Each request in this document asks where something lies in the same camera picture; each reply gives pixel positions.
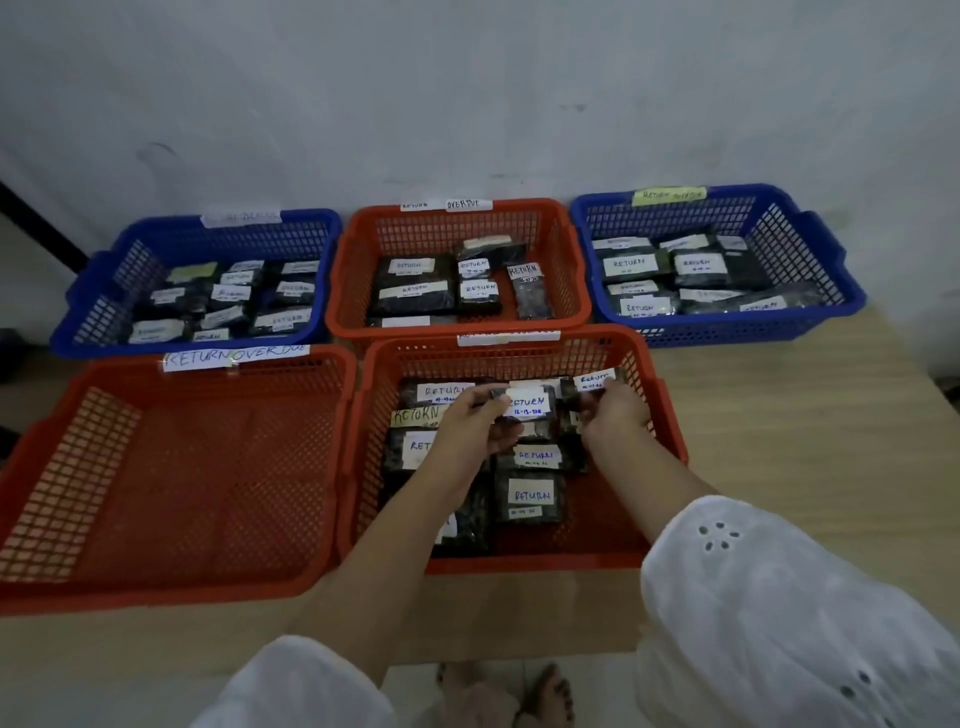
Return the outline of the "white paper label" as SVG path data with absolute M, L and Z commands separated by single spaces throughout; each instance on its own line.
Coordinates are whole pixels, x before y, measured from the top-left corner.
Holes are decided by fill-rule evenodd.
M 282 211 L 277 208 L 221 210 L 204 213 L 199 216 L 199 221 L 206 229 L 279 225 L 283 223 Z
M 174 374 L 234 369 L 247 363 L 304 358 L 307 357 L 310 352 L 310 345 L 189 349 L 164 354 L 161 361 L 161 370 L 164 374 Z
M 430 198 L 402 203 L 399 206 L 401 213 L 470 213 L 489 212 L 494 209 L 494 202 L 481 198 Z
M 506 331 L 497 333 L 474 333 L 457 336 L 461 348 L 495 347 L 511 344 L 556 342 L 561 339 L 559 330 Z

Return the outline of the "person's left hand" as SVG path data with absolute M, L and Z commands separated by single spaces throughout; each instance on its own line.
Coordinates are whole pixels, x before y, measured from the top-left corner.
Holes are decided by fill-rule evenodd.
M 426 483 L 450 499 L 462 501 L 481 467 L 518 443 L 522 424 L 512 426 L 511 435 L 490 435 L 484 405 L 492 389 L 507 387 L 503 382 L 487 383 L 464 390 L 445 410 L 431 447 L 414 473 L 417 484 Z

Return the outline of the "dark labelled pouch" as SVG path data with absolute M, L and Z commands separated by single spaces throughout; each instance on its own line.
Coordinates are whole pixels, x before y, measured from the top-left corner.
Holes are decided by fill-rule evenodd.
M 559 407 L 554 382 L 522 381 L 507 387 L 491 389 L 491 400 L 507 397 L 511 404 L 507 417 L 512 425 L 522 425 L 520 443 L 545 444 L 557 437 Z

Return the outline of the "person's left foot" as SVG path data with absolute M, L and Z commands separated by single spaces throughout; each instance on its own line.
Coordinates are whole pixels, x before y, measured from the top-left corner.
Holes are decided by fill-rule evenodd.
M 520 702 L 489 680 L 479 662 L 440 662 L 436 682 L 441 728 L 514 728 Z

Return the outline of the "blue plastic basket white label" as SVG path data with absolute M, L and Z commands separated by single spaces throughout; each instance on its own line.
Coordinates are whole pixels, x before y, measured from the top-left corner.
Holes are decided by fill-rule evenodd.
M 63 358 L 95 359 L 320 342 L 326 332 L 324 309 L 342 220 L 326 208 L 284 210 L 281 214 L 282 224 L 240 227 L 205 228 L 198 215 L 152 217 L 132 224 L 111 249 L 90 259 L 68 290 L 68 312 L 51 337 L 52 351 Z M 171 269 L 247 260 L 319 261 L 317 299 L 306 329 L 291 336 L 225 343 L 123 342 L 140 296 L 162 283 Z

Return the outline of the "person's white left sleeve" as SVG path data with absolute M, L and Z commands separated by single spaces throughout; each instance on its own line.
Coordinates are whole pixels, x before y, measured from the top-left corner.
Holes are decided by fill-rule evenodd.
M 398 728 L 389 698 L 358 667 L 309 637 L 259 650 L 189 728 Z

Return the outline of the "person's white sleeve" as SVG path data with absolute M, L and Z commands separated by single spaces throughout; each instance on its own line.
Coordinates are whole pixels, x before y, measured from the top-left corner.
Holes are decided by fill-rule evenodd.
M 638 709 L 657 728 L 960 728 L 960 642 L 780 516 L 693 501 L 640 574 Z
M 358 667 L 309 637 L 259 650 L 189 728 L 398 728 L 389 698 Z

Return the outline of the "blue plastic basket yellow label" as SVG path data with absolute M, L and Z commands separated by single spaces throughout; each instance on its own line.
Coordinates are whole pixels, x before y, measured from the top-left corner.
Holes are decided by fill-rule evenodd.
M 779 343 L 802 337 L 825 321 L 849 317 L 866 295 L 846 268 L 846 250 L 813 211 L 802 211 L 770 184 L 709 186 L 705 200 L 631 207 L 636 190 L 574 198 L 569 215 L 588 269 L 588 290 L 597 323 L 640 332 L 651 348 Z M 656 237 L 711 226 L 742 237 L 775 284 L 811 281 L 822 305 L 781 311 L 658 316 L 639 320 L 616 314 L 602 290 L 594 238 Z

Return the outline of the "person's white right sleeve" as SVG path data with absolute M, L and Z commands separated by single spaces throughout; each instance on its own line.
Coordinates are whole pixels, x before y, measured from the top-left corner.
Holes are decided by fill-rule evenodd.
M 960 642 L 780 516 L 693 501 L 640 574 L 638 709 L 657 728 L 960 728 Z

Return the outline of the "person's right hand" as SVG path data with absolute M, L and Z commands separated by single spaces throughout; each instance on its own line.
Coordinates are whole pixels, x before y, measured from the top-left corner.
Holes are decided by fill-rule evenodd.
M 627 385 L 627 413 L 617 420 L 582 418 L 582 442 L 596 465 L 610 465 L 641 442 L 651 421 L 650 410 L 640 394 Z

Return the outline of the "person's left forearm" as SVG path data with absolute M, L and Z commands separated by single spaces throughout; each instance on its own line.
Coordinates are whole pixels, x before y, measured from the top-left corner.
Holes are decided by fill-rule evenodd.
M 421 466 L 342 564 L 321 580 L 290 633 L 329 648 L 380 687 L 423 586 L 440 527 L 463 504 L 474 476 L 468 470 Z

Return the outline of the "person's right foot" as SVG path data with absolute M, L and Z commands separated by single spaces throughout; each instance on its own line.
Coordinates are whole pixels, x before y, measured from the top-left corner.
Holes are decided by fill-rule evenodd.
M 570 681 L 551 662 L 527 691 L 512 728 L 575 728 Z

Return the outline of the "person's right forearm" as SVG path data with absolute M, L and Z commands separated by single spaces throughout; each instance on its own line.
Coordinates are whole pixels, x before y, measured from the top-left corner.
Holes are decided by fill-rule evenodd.
M 717 491 L 644 427 L 594 432 L 587 449 L 649 545 L 690 504 Z

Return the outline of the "person's foot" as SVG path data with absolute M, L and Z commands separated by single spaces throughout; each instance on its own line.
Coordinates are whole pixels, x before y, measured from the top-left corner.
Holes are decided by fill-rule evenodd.
M 479 662 L 440 662 L 436 682 L 441 728 L 514 728 L 520 702 L 489 680 Z
M 551 662 L 527 691 L 512 728 L 575 728 L 570 681 Z

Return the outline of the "pile of dark packets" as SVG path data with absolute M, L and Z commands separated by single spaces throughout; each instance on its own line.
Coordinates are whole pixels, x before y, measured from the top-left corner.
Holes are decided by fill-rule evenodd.
M 207 344 L 299 334 L 313 315 L 319 269 L 318 259 L 175 267 L 139 297 L 123 342 Z
M 774 283 L 742 237 L 709 227 L 654 238 L 594 238 L 590 248 L 607 302 L 630 320 L 796 310 L 826 302 L 814 281 Z
M 621 367 L 546 379 L 512 380 L 555 383 L 557 437 L 548 443 L 517 443 L 490 456 L 470 485 L 463 504 L 439 529 L 435 558 L 477 557 L 494 552 L 496 527 L 554 527 L 568 515 L 568 478 L 588 470 L 582 442 L 580 396 L 600 389 L 606 379 L 625 382 Z M 423 463 L 446 410 L 478 381 L 433 381 L 405 377 L 386 430 L 377 506 L 383 509 Z
M 527 247 L 509 234 L 464 239 L 453 251 L 384 256 L 378 260 L 366 308 L 372 328 L 452 325 L 488 319 L 506 310 L 509 280 L 515 315 L 521 321 L 554 318 L 544 272 Z

